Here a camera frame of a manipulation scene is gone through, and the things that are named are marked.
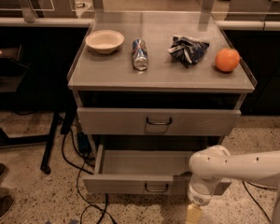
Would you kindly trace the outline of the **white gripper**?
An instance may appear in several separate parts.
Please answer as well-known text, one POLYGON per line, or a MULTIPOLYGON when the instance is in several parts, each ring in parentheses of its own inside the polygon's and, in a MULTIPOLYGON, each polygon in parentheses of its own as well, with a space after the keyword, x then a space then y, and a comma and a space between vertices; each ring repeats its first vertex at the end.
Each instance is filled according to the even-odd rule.
POLYGON ((188 188, 191 204, 188 206, 186 224, 198 224, 202 213, 200 206, 210 203, 218 184, 217 178, 205 179, 197 175, 191 177, 188 188))

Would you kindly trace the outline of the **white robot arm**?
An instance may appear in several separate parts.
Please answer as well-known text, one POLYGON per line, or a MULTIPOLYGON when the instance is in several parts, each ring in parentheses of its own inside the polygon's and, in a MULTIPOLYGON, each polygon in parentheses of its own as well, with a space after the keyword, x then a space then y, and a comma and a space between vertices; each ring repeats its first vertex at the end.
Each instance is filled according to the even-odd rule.
POLYGON ((189 171, 188 197, 198 206, 210 203, 222 178, 278 188, 271 224, 280 224, 280 150, 232 156, 217 145, 192 154, 189 171))

